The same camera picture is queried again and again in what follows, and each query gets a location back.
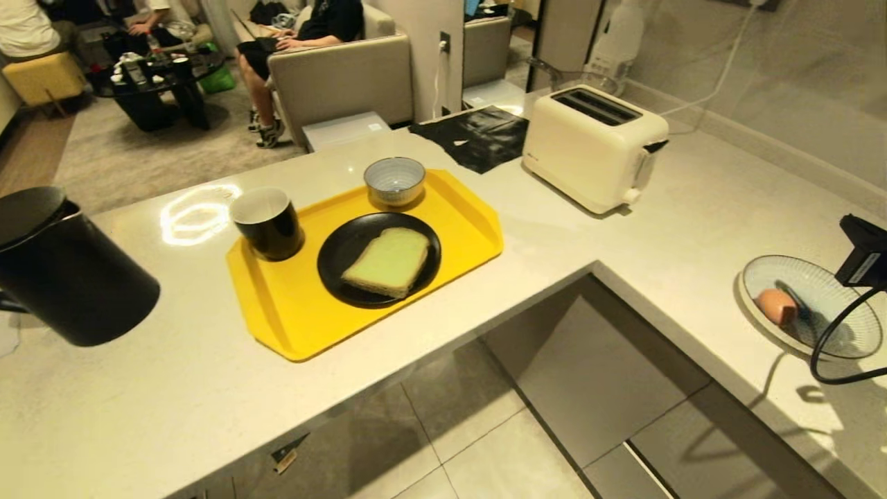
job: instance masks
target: black cup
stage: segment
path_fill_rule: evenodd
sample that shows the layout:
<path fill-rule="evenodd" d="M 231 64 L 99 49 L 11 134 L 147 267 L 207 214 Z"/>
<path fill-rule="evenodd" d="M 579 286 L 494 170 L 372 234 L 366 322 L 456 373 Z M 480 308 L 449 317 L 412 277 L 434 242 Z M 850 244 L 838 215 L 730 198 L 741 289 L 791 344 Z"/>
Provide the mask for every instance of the black cup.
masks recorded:
<path fill-rule="evenodd" d="M 250 246 L 272 262 L 295 255 L 304 242 L 293 204 L 274 187 L 259 187 L 235 200 L 231 220 Z"/>
<path fill-rule="evenodd" d="M 186 57 L 173 59 L 172 71 L 176 75 L 176 78 L 179 79 L 179 81 L 190 79 L 192 77 L 191 60 Z"/>

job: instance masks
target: toast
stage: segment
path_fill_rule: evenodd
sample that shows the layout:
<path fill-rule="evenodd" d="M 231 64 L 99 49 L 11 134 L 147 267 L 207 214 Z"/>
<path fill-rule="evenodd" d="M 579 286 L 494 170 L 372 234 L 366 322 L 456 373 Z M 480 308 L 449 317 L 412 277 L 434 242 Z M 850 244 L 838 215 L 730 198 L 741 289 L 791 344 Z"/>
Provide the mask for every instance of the toast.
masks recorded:
<path fill-rule="evenodd" d="M 342 273 L 351 286 L 392 298 L 406 298 L 428 257 L 428 237 L 406 227 L 392 227 L 366 245 Z"/>

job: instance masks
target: wooden floor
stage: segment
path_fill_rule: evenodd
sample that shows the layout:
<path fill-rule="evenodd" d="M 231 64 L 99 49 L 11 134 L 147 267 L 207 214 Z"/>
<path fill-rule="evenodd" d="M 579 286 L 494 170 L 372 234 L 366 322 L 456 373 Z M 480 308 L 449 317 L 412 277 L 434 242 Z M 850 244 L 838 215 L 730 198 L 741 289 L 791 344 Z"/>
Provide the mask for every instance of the wooden floor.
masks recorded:
<path fill-rule="evenodd" d="M 74 118 L 19 111 L 0 135 L 0 196 L 52 183 Z"/>

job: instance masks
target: black kettle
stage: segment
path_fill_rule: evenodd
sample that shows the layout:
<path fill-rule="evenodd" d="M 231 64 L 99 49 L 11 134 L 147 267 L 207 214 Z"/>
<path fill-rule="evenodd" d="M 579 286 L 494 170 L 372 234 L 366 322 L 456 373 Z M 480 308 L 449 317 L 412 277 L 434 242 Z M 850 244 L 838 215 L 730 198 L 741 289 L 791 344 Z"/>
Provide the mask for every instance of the black kettle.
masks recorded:
<path fill-rule="evenodd" d="M 0 310 L 33 313 L 68 342 L 100 345 L 136 327 L 160 283 L 57 187 L 0 198 Z"/>

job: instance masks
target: ceramic bowl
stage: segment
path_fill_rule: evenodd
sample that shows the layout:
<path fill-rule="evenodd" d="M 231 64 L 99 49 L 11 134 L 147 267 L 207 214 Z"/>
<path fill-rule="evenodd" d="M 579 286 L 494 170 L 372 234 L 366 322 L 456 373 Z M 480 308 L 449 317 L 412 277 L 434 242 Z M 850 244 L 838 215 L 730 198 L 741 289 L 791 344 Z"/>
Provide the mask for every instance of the ceramic bowl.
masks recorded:
<path fill-rule="evenodd" d="M 405 206 L 422 194 L 425 168 L 410 158 L 387 158 L 369 166 L 364 182 L 370 199 L 388 206 Z"/>

